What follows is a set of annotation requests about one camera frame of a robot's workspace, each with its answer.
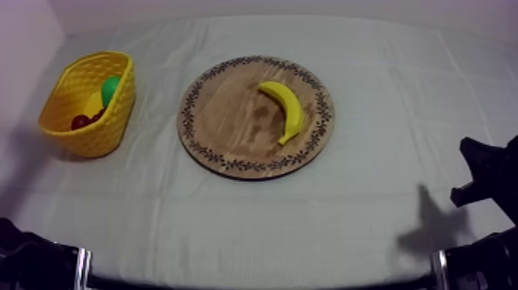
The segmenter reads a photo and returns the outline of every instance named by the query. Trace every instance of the wrinkled cloth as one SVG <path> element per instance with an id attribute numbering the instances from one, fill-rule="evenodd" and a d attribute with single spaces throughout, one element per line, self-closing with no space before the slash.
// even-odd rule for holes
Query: wrinkled cloth
<path id="1" fill-rule="evenodd" d="M 66 64 L 129 53 L 137 98 L 120 147 L 82 160 L 36 121 Z M 187 155 L 176 118 L 187 87 L 238 56 L 312 71 L 335 105 L 328 145 L 296 173 L 228 180 Z M 358 285 L 421 275 L 440 248 L 511 226 L 492 201 L 456 209 L 471 180 L 463 137 L 518 134 L 518 50 L 464 35 L 324 16 L 145 23 L 67 38 L 16 128 L 4 128 L 0 215 L 93 251 L 93 271 L 166 285 Z"/>

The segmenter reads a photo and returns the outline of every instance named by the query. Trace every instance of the round wooden tray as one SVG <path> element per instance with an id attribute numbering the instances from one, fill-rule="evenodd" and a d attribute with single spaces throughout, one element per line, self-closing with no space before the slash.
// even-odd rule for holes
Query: round wooden tray
<path id="1" fill-rule="evenodd" d="M 284 111 L 261 93 L 264 81 L 288 86 L 304 108 L 302 131 L 284 146 Z M 303 67 L 283 59 L 248 56 L 203 73 L 180 105 L 177 128 L 199 164 L 226 177 L 260 180 L 293 172 L 313 160 L 335 123 L 329 92 Z"/>

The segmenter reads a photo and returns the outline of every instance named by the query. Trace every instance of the plastic basket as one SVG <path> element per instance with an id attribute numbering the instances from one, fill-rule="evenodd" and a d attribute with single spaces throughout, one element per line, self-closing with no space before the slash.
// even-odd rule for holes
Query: plastic basket
<path id="1" fill-rule="evenodd" d="M 100 90 L 111 76 L 121 80 L 103 116 L 94 123 L 71 130 L 79 114 L 92 117 L 103 105 Z M 39 126 L 67 150 L 100 157 L 114 151 L 123 138 L 135 103 L 133 61 L 122 52 L 98 52 L 84 56 L 65 68 L 39 117 Z"/>

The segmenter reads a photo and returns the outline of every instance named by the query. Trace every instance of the floral border pattern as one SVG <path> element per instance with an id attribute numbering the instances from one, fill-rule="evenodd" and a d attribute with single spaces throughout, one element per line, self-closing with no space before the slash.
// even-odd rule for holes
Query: floral border pattern
<path id="1" fill-rule="evenodd" d="M 193 109 L 196 106 L 196 100 L 200 97 L 200 91 L 204 87 L 204 83 L 215 76 L 225 72 L 229 68 L 237 66 L 247 65 L 253 62 L 262 62 L 269 66 L 274 66 L 279 69 L 292 71 L 296 76 L 302 78 L 313 90 L 317 91 L 315 94 L 315 100 L 317 103 L 317 115 L 319 120 L 316 123 L 316 128 L 311 131 L 309 141 L 306 142 L 304 149 L 299 150 L 295 155 L 287 155 L 278 160 L 272 160 L 269 163 L 250 162 L 245 160 L 232 159 L 227 160 L 223 154 L 214 152 L 212 149 L 202 146 L 199 142 L 194 141 L 194 115 Z M 220 164 L 225 170 L 237 169 L 239 171 L 254 170 L 261 172 L 265 170 L 280 170 L 287 166 L 293 166 L 295 164 L 301 164 L 310 152 L 314 151 L 321 138 L 328 131 L 328 124 L 331 121 L 331 108 L 325 101 L 325 94 L 321 91 L 322 85 L 317 81 L 313 75 L 300 66 L 295 65 L 292 62 L 283 61 L 266 56 L 246 56 L 237 59 L 227 60 L 212 69 L 206 71 L 201 75 L 200 80 L 196 81 L 191 87 L 190 91 L 186 96 L 185 104 L 183 109 L 180 111 L 182 118 L 182 131 L 181 134 L 188 141 L 187 146 L 194 152 L 205 158 L 206 161 Z"/>

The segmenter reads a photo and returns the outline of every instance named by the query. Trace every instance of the banana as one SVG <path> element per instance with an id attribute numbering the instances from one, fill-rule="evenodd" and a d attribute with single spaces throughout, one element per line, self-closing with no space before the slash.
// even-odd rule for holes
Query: banana
<path id="1" fill-rule="evenodd" d="M 295 137 L 302 130 L 304 111 L 302 110 L 301 103 L 291 89 L 282 83 L 260 83 L 259 90 L 278 100 L 286 113 L 284 135 L 278 141 L 280 145 L 285 145 L 286 142 Z"/>

